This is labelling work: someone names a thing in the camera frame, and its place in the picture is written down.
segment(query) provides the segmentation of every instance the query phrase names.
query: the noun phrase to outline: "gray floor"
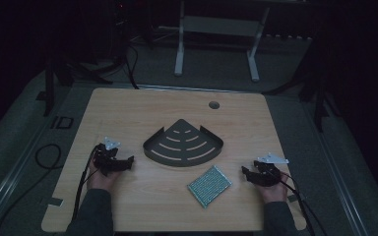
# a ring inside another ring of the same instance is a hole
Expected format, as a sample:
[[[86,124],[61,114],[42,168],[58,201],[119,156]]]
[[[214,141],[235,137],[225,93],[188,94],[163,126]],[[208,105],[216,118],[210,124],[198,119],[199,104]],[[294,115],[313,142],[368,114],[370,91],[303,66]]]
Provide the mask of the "gray floor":
[[[183,76],[176,78],[173,75],[175,48],[158,45],[151,50],[138,38],[134,42],[138,51],[134,76],[141,89],[162,86],[261,92],[291,78],[310,40],[264,38],[256,56],[261,76],[258,83],[250,80],[242,50],[188,47]],[[132,50],[129,57],[131,62],[136,58]],[[122,69],[104,76],[114,81],[110,87],[130,88]],[[56,107],[49,117],[43,117],[44,103],[35,100],[44,89],[43,81],[43,74],[34,78],[0,123],[0,197],[7,197],[0,198],[0,217],[46,173],[34,159],[39,148],[59,145],[58,163],[64,162],[92,91],[100,87],[80,78],[71,88],[57,86]],[[314,103],[300,102],[299,90],[300,86],[266,96],[283,152],[291,162],[292,177],[328,235],[378,235],[378,188],[352,134],[344,120],[333,114],[323,119],[324,133],[317,132],[312,123]],[[56,116],[74,118],[72,128],[50,129]],[[57,154],[55,148],[49,147],[39,158],[45,165],[51,165]],[[14,170],[20,160],[25,162],[24,168]],[[51,171],[15,204],[3,221],[0,235],[54,235],[43,232],[40,223],[60,172],[60,169]],[[8,179],[8,176],[19,178]],[[312,216],[311,219],[317,235],[322,235],[315,219]],[[305,230],[300,234],[309,235]]]

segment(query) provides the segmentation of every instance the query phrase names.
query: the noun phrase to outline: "hand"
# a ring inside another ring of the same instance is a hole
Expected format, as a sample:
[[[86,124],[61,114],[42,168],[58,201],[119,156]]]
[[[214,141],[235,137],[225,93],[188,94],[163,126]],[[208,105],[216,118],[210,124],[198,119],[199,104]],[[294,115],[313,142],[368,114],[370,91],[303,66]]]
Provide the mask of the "hand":
[[[287,176],[281,172],[281,180],[286,183]],[[287,199],[287,186],[282,183],[278,183],[271,187],[262,187],[256,185],[256,188],[259,190],[260,194],[263,197],[265,204],[272,202],[286,202]]]
[[[122,171],[109,172],[107,176],[104,176],[95,167],[95,158],[92,158],[89,165],[89,175],[92,175],[88,180],[88,189],[103,189],[111,193],[115,180],[121,175]]]

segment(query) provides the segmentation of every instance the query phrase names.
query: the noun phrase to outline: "white desk frame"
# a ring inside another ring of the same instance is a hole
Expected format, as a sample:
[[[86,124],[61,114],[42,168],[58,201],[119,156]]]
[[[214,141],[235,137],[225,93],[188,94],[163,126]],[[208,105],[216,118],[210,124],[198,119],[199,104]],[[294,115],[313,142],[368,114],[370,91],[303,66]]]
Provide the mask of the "white desk frame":
[[[258,82],[260,78],[254,55],[256,54],[257,47],[259,46],[269,11],[270,8],[265,9],[260,22],[185,16],[184,1],[180,1],[179,45],[177,48],[174,75],[181,76],[183,71],[183,57],[185,52],[183,45],[183,34],[186,31],[196,31],[239,36],[254,36],[253,46],[247,51],[247,60],[250,67],[251,80],[253,82]]]

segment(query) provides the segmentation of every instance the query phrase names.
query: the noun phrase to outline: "desk leg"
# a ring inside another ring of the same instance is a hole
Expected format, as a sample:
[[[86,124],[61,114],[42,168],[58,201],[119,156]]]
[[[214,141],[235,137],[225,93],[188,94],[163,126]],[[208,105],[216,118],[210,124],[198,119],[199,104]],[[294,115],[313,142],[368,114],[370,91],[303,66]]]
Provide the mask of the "desk leg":
[[[262,21],[259,23],[259,26],[257,26],[257,32],[254,37],[253,47],[251,48],[251,50],[247,51],[248,66],[250,67],[251,80],[253,82],[258,82],[260,80],[254,55],[256,55],[257,47],[259,46],[259,42],[262,37],[263,29],[265,27],[265,23],[269,15],[269,11],[270,8],[266,8],[265,13],[263,14]]]
[[[185,48],[183,46],[184,17],[184,1],[180,1],[179,46],[177,48],[176,66],[174,67],[175,76],[181,76],[183,71],[183,56],[185,53]]]

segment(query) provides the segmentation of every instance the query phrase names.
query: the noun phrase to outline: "round hole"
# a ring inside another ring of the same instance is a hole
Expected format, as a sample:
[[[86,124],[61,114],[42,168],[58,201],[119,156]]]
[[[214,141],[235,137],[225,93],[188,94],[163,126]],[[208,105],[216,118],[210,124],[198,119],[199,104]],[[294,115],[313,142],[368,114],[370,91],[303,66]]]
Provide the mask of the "round hole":
[[[210,107],[212,109],[218,109],[218,108],[220,108],[220,104],[217,101],[211,101],[210,102]]]

